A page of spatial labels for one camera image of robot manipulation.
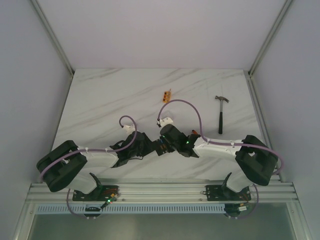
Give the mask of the black fuse box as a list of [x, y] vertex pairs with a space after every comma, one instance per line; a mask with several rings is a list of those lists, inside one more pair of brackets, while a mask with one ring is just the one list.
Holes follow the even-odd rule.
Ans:
[[162, 138], [159, 138], [153, 142], [154, 150], [158, 156], [162, 156], [167, 153], [173, 153], [175, 151], [168, 142]]

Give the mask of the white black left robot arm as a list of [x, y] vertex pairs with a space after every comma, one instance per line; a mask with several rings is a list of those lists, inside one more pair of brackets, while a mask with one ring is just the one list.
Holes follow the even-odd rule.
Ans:
[[81, 149], [73, 140], [67, 140], [36, 164], [40, 179], [53, 193], [69, 188], [80, 191], [90, 201], [102, 196], [98, 175], [111, 168], [119, 168], [131, 160], [142, 160], [156, 152], [161, 140], [151, 141], [143, 132], [133, 132], [105, 149]]

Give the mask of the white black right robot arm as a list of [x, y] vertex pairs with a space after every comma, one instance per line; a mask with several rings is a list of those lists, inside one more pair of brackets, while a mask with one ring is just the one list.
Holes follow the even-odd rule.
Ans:
[[159, 156], [177, 151], [186, 158], [213, 157], [236, 163], [237, 169], [230, 171], [223, 183], [210, 191], [225, 201], [239, 199], [239, 193], [245, 193], [252, 184], [267, 186], [278, 161], [276, 155], [253, 135], [247, 135], [244, 140], [211, 144], [199, 134], [186, 136], [172, 124], [160, 130], [157, 146]]

